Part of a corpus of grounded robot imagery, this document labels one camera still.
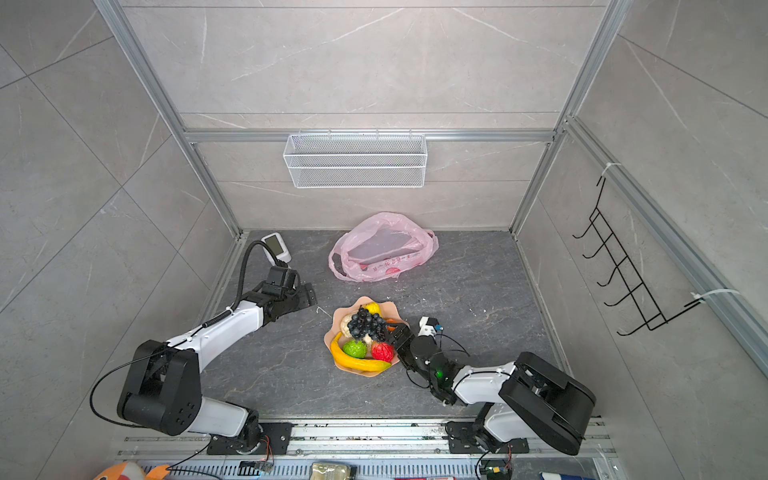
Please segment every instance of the gray marble wall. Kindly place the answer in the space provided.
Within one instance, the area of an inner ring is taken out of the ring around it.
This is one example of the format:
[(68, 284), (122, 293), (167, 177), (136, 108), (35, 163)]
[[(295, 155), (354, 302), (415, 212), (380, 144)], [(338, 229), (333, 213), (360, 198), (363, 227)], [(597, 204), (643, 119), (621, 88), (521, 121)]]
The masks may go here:
[(91, 386), (197, 319), (232, 239), (90, 0), (0, 12), (0, 478), (91, 478)]
[(768, 3), (637, 0), (581, 109), (768, 319)]
[[(579, 112), (764, 318), (766, 15), (758, 1), (636, 0)], [(605, 251), (583, 258), (600, 245), (594, 233), (572, 236), (597, 198), (600, 169), (591, 162), (566, 143), (520, 241), (630, 478), (764, 478), (768, 382), (708, 307), (617, 334), (639, 325), (637, 309), (603, 304), (626, 290), (617, 278), (597, 285), (612, 263)], [(661, 309), (675, 314), (693, 287), (610, 185), (601, 209)], [(639, 299), (650, 313), (649, 299)]]
[[(243, 227), (350, 229), (380, 211), (424, 228), (509, 227), (545, 145), (435, 142), (423, 188), (297, 189), (282, 143), (200, 144)], [(270, 208), (258, 206), (270, 205)]]
[[(629, 299), (604, 305), (627, 291), (618, 275), (598, 286), (613, 263), (605, 250), (583, 258), (601, 244), (594, 231), (573, 238), (588, 225), (600, 172), (568, 141), (520, 236), (576, 378), (594, 388), (629, 478), (762, 478), (768, 382), (706, 305), (654, 331), (617, 334), (641, 324), (637, 308)], [(660, 308), (677, 313), (694, 288), (610, 184), (600, 205)], [(618, 245), (608, 246), (618, 260)], [(652, 302), (637, 298), (648, 317)]]
[[(123, 5), (197, 128), (553, 128), (605, 10), (603, 0)], [(544, 145), (429, 149), (422, 189), (298, 190), (282, 145), (201, 145), (246, 228), (350, 228), (394, 210), (425, 227), (481, 229), (509, 226)], [(270, 215), (253, 207), (266, 202)]]

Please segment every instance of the pink plastic bag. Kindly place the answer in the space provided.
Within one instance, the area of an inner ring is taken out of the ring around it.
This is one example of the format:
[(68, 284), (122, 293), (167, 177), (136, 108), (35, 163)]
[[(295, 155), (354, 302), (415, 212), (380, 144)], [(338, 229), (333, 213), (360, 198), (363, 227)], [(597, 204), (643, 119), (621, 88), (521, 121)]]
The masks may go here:
[[(328, 256), (328, 266), (339, 280), (376, 282), (397, 277), (429, 260), (437, 251), (435, 233), (401, 214), (382, 212), (345, 233)], [(341, 257), (342, 272), (334, 256)]]

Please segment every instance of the black wire rack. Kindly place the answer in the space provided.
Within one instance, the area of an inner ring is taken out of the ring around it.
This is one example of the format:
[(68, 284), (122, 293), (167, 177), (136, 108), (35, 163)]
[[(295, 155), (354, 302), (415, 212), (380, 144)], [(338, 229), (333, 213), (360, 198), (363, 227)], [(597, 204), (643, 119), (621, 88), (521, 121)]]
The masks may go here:
[[(640, 330), (644, 326), (647, 327), (649, 330), (655, 330), (655, 329), (659, 328), (660, 326), (666, 325), (667, 323), (671, 322), (673, 319), (676, 319), (677, 317), (679, 317), (680, 315), (684, 314), (688, 310), (691, 310), (696, 305), (699, 305), (700, 303), (702, 303), (703, 299), (696, 299), (696, 300), (694, 300), (692, 302), (689, 302), (689, 303), (686, 303), (685, 305), (683, 305), (683, 309), (680, 312), (676, 313), (675, 315), (672, 315), (672, 316), (664, 315), (664, 312), (661, 311), (661, 308), (659, 307), (659, 304), (656, 302), (656, 299), (654, 298), (654, 295), (648, 289), (648, 285), (645, 283), (645, 280), (640, 275), (640, 272), (637, 271), (637, 268), (634, 265), (634, 262), (632, 262), (632, 259), (629, 257), (629, 255), (627, 254), (627, 251), (624, 249), (624, 245), (621, 243), (621, 240), (619, 240), (619, 238), (617, 237), (616, 233), (614, 232), (614, 229), (611, 228), (611, 224), (608, 223), (608, 220), (605, 218), (603, 213), (600, 211), (600, 198), (603, 196), (603, 189), (605, 188), (605, 177), (600, 177), (600, 180), (598, 180), (598, 184), (595, 185), (595, 186), (596, 187), (600, 187), (600, 193), (598, 194), (598, 201), (595, 202), (594, 209), (592, 210), (592, 213), (589, 215), (589, 226), (587, 227), (587, 229), (581, 235), (578, 235), (578, 236), (574, 235), (573, 238), (577, 238), (577, 239), (578, 238), (583, 238), (584, 235), (586, 235), (587, 232), (589, 232), (589, 230), (594, 230), (594, 232), (598, 235), (598, 237), (600, 238), (600, 241), (602, 243), (600, 244), (598, 249), (595, 250), (595, 252), (593, 254), (591, 254), (591, 255), (584, 255), (584, 254), (582, 254), (581, 256), (586, 258), (586, 259), (594, 258), (598, 253), (600, 253), (600, 250), (605, 249), (605, 251), (608, 252), (608, 256), (611, 258), (611, 262), (613, 262), (613, 264), (614, 264), (614, 269), (611, 271), (611, 276), (608, 277), (608, 281), (606, 283), (597, 282), (597, 284), (599, 286), (608, 286), (608, 284), (611, 283), (611, 281), (614, 279), (614, 275), (616, 275), (616, 272), (618, 272), (619, 277), (621, 278), (621, 281), (624, 283), (624, 286), (627, 288), (627, 294), (622, 296), (616, 303), (606, 303), (606, 302), (603, 302), (603, 303), (605, 304), (605, 306), (616, 306), (619, 303), (625, 301), (627, 298), (631, 298), (632, 301), (634, 302), (634, 305), (637, 307), (637, 311), (640, 313), (640, 317), (643, 319), (642, 324), (640, 324), (636, 329), (632, 330), (631, 332), (629, 332), (629, 333), (617, 332), (617, 333), (619, 335), (621, 335), (621, 336), (629, 336), (629, 335), (632, 335), (633, 333), (637, 332), (638, 330)], [(605, 226), (608, 229), (609, 234), (607, 236), (605, 236), (605, 237), (604, 237), (604, 235), (602, 233), (600, 233), (600, 230), (594, 224), (595, 221), (597, 221), (598, 219), (601, 219), (603, 221), (603, 223), (605, 223)], [(608, 241), (611, 238), (616, 240), (616, 243), (618, 244), (619, 248), (621, 249), (621, 254), (614, 255), (613, 252), (611, 252), (611, 249), (607, 245)], [(637, 285), (635, 285), (633, 287), (629, 286), (629, 283), (627, 282), (627, 278), (621, 272), (621, 265), (623, 263), (629, 263), (630, 266), (632, 267), (632, 270), (634, 270), (635, 274), (637, 275), (637, 278), (640, 279), (640, 282)], [(656, 312), (657, 313), (655, 315), (649, 317), (649, 318), (646, 318), (646, 314), (643, 312), (643, 309), (640, 307), (640, 304), (637, 302), (637, 298), (635, 298), (635, 295), (637, 295), (638, 293), (643, 293), (643, 292), (645, 292), (648, 295), (648, 297), (650, 298), (650, 300), (653, 302), (654, 306), (656, 307)], [(658, 323), (658, 325), (656, 325), (656, 326), (651, 326), (650, 323), (652, 321), (654, 321), (655, 319), (657, 319), (657, 318), (661, 318), (660, 323)]]

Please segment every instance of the wire mesh basket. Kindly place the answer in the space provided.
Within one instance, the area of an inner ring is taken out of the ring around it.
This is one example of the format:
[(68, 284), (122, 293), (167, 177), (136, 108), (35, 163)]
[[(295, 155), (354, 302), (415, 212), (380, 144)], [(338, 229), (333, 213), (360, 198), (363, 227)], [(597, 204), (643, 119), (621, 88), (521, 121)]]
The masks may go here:
[(296, 188), (423, 187), (422, 134), (293, 134), (283, 152)]

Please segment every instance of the banana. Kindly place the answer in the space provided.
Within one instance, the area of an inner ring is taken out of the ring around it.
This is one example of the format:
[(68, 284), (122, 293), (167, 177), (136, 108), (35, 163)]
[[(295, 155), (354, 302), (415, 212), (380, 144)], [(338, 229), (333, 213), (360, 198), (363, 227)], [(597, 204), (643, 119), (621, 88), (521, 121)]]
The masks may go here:
[(392, 366), (392, 363), (383, 362), (382, 360), (356, 359), (353, 356), (347, 355), (339, 347), (340, 338), (341, 332), (331, 342), (331, 355), (333, 355), (333, 360), (339, 365), (348, 369), (362, 370), (363, 372), (383, 372)]

